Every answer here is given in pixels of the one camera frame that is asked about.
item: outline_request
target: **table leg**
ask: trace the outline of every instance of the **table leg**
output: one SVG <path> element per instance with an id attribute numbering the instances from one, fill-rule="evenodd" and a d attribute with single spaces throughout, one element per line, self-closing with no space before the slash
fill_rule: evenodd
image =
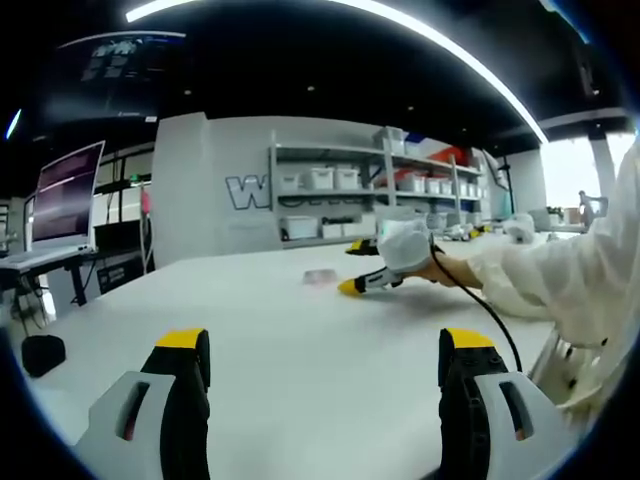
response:
<path id="1" fill-rule="evenodd" d="M 82 285 L 82 276 L 80 275 L 80 265 L 75 264 L 69 268 L 71 272 L 71 281 L 73 282 L 73 291 L 76 294 L 78 306 L 81 307 L 87 303 L 87 297 L 84 294 L 84 286 Z"/>

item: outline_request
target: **ceiling light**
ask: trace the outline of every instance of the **ceiling light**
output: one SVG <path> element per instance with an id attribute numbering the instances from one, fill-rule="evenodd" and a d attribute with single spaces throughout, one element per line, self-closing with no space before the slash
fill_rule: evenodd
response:
<path id="1" fill-rule="evenodd" d="M 18 125 L 18 120 L 20 120 L 21 113 L 22 113 L 22 109 L 18 110 L 16 114 L 13 116 L 13 120 L 11 120 L 11 123 L 9 124 L 9 128 L 7 128 L 7 133 L 4 135 L 5 140 L 9 140 L 9 137 L 11 136 L 13 131 L 16 129 L 16 126 Z"/>
<path id="2" fill-rule="evenodd" d="M 196 0 L 155 0 L 127 12 L 127 21 L 129 23 L 135 22 L 136 20 L 140 20 L 142 17 L 146 17 L 147 15 L 151 15 L 152 13 L 159 12 L 166 8 L 171 8 L 182 5 L 183 3 L 195 1 Z"/>
<path id="3" fill-rule="evenodd" d="M 384 17 L 392 22 L 402 25 L 403 27 L 408 28 L 409 30 L 413 30 L 416 33 L 419 33 L 423 37 L 431 40 L 432 42 L 438 44 L 445 50 L 449 51 L 464 63 L 466 63 L 469 67 L 471 67 L 475 72 L 484 78 L 487 82 L 491 84 L 493 88 L 495 88 L 498 93 L 500 93 L 507 102 L 511 104 L 511 106 L 515 109 L 516 112 L 522 117 L 522 119 L 531 127 L 533 133 L 536 134 L 540 143 L 549 143 L 549 140 L 545 136 L 544 132 L 540 128 L 540 126 L 536 123 L 533 116 L 529 113 L 526 107 L 518 100 L 518 98 L 513 94 L 509 88 L 502 83 L 502 81 L 496 77 L 491 70 L 485 67 L 480 61 L 467 52 L 460 45 L 450 40 L 448 37 L 433 29 L 432 27 L 416 20 L 415 18 L 407 15 L 406 13 L 402 13 L 394 8 L 387 7 L 381 3 L 375 2 L 373 0 L 328 0 L 330 2 L 341 3 L 343 5 L 348 5 L 350 7 L 359 8 L 361 10 L 365 10 L 367 12 L 373 13 L 375 15 L 379 15 Z"/>

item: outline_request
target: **black ceiling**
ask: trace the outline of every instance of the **black ceiling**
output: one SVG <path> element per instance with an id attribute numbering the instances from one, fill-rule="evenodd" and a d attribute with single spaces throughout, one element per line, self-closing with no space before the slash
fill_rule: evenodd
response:
<path id="1" fill-rule="evenodd" d="M 145 1 L 39 4 L 30 36 L 25 38 L 24 26 L 22 37 L 11 34 L 13 48 L 6 50 L 5 64 L 12 66 L 12 75 L 5 78 L 5 91 L 12 94 L 3 102 L 0 121 L 8 124 L 28 104 L 41 66 L 57 45 L 135 29 L 188 35 L 184 71 L 163 97 L 161 116 L 204 110 L 210 118 L 339 118 L 487 148 L 499 142 L 497 134 L 523 124 L 492 87 L 452 55 L 366 12 L 323 0 L 203 0 L 127 24 L 124 13 Z M 602 60 L 537 0 L 385 1 L 475 55 L 537 119 L 620 105 Z M 29 17 L 28 2 L 18 8 L 23 12 L 15 18 Z M 590 85 L 585 85 L 581 68 L 591 72 Z M 3 144 L 3 161 L 18 169 L 18 180 L 7 181 L 5 175 L 0 196 L 32 189 L 38 167 L 51 159 L 52 149 L 86 143 L 105 131 L 119 146 L 154 136 L 153 124 L 122 119 L 63 126 L 55 136 L 49 133 L 35 143 L 34 137 L 47 132 L 23 131 L 11 145 Z M 509 148 L 535 144 L 535 137 L 525 134 Z"/>

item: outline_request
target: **person's arm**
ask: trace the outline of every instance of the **person's arm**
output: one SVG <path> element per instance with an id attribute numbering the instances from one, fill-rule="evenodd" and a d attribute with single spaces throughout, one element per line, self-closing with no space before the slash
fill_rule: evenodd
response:
<path id="1" fill-rule="evenodd" d="M 473 273 L 466 260 L 459 260 L 444 253 L 436 253 L 440 264 L 453 276 L 460 284 L 468 288 L 482 288 L 482 283 Z M 421 277 L 425 280 L 437 282 L 445 287 L 455 287 L 456 284 L 440 269 L 435 262 L 419 272 L 410 276 Z"/>
<path id="2" fill-rule="evenodd" d="M 468 261 L 446 260 L 468 286 L 477 282 L 512 315 L 546 317 L 573 344 L 605 341 L 636 308 L 640 292 L 640 144 L 620 166 L 610 208 L 589 232 L 537 248 L 504 248 Z M 421 275 L 439 281 L 433 271 Z"/>

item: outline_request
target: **person's hand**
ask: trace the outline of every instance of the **person's hand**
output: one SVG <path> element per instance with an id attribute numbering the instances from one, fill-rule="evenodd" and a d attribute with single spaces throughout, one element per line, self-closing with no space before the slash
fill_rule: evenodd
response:
<path id="1" fill-rule="evenodd" d="M 482 288 L 482 283 L 475 276 L 469 264 L 465 260 L 458 260 L 457 258 L 450 257 L 444 253 L 436 252 L 438 261 L 445 268 L 451 276 L 453 276 L 458 282 L 465 287 L 470 288 Z M 438 264 L 431 259 L 429 264 L 418 272 L 407 275 L 408 277 L 420 277 L 425 280 L 429 280 L 434 283 L 439 283 L 445 287 L 455 287 L 453 282 L 447 274 L 445 274 Z"/>

